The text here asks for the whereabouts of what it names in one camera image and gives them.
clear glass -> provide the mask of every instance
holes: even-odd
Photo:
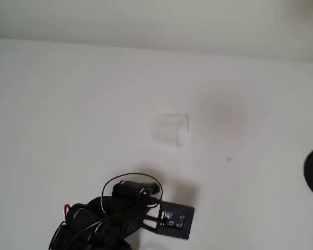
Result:
[[[152,138],[156,142],[182,147],[188,133],[188,116],[181,114],[164,114],[152,122]]]

white wall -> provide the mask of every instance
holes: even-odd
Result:
[[[0,0],[0,38],[313,61],[313,0]]]
[[[163,112],[183,149],[151,141]],[[189,241],[140,249],[313,250],[312,149],[313,64],[0,40],[0,249],[45,249],[64,203],[135,170],[196,208]]]

transparent plastic cup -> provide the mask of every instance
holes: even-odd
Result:
[[[182,147],[187,133],[187,115],[159,115],[152,122],[152,138],[156,142]]]

black cable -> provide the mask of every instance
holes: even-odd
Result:
[[[114,178],[111,178],[111,179],[108,180],[108,181],[105,183],[105,185],[103,186],[102,193],[101,193],[101,209],[102,209],[104,215],[106,215],[106,213],[105,213],[105,210],[104,210],[104,208],[103,208],[102,199],[103,199],[103,194],[104,194],[105,187],[106,187],[111,181],[113,181],[113,180],[116,180],[116,179],[118,179],[118,178],[120,178],[120,177],[123,177],[123,176],[130,176],[130,175],[147,176],[147,177],[149,177],[149,178],[152,178],[154,181],[156,181],[156,182],[158,183],[158,185],[160,186],[161,196],[160,196],[160,199],[159,199],[159,200],[161,201],[162,195],[163,195],[163,189],[162,189],[162,185],[161,185],[160,181],[158,181],[157,178],[155,178],[155,177],[153,177],[153,176],[151,176],[151,175],[149,175],[149,174],[146,174],[146,173],[125,173],[125,174],[121,174],[121,175],[119,175],[119,176],[116,176],[116,177],[114,177]]]
[[[88,227],[82,229],[80,232],[78,232],[74,237],[73,239],[67,244],[65,250],[68,250],[68,248],[72,245],[72,243],[80,236],[82,235],[84,232],[86,232],[88,229],[94,227],[94,226],[98,226],[99,224],[101,224],[102,222],[101,221],[98,221],[98,222],[95,222],[93,223],[92,225],[89,225]]]
[[[56,229],[56,231],[54,232],[54,234],[53,234],[53,236],[52,236],[52,239],[51,239],[51,241],[50,241],[48,250],[50,250],[50,247],[51,247],[52,242],[53,242],[54,239],[56,238],[59,229],[60,229],[60,228],[62,227],[62,225],[64,225],[64,224],[66,224],[66,221],[62,221],[62,222],[59,224],[59,226],[57,227],[57,229]]]

robotic arm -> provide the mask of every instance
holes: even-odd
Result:
[[[112,196],[97,197],[88,204],[65,207],[65,221],[50,242],[51,250],[131,250],[124,240],[143,228],[153,233],[188,239],[195,209],[164,202],[157,183],[120,181]],[[157,218],[147,213],[160,206]],[[156,222],[156,227],[144,224]]]

